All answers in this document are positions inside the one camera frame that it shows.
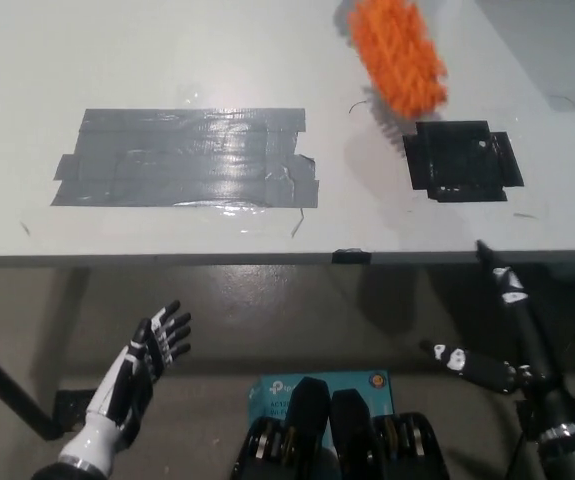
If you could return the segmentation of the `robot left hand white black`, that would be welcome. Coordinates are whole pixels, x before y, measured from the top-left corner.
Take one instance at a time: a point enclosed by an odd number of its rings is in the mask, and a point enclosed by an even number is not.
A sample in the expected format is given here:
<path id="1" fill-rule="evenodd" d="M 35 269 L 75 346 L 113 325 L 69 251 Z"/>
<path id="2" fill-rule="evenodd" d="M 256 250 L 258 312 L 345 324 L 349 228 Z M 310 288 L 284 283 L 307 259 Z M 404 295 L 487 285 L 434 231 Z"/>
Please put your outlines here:
<path id="1" fill-rule="evenodd" d="M 99 479 L 110 477 L 117 454 L 131 447 L 153 389 L 191 345 L 191 314 L 172 301 L 138 324 L 86 407 L 82 429 L 58 461 Z"/>

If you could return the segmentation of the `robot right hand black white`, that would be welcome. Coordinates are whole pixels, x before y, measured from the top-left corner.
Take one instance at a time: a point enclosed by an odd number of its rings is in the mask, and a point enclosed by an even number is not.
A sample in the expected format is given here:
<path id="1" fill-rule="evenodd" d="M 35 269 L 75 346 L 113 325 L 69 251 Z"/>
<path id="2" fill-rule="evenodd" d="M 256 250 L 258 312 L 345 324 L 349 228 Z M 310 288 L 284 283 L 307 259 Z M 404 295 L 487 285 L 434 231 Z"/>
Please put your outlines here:
<path id="1" fill-rule="evenodd" d="M 494 360 L 463 347 L 420 342 L 420 348 L 450 373 L 494 393 L 518 390 L 531 405 L 536 439 L 544 442 L 575 435 L 575 397 L 538 318 L 530 295 L 513 268 L 485 242 L 476 242 L 476 256 L 495 284 L 504 318 L 517 332 L 520 363 Z"/>

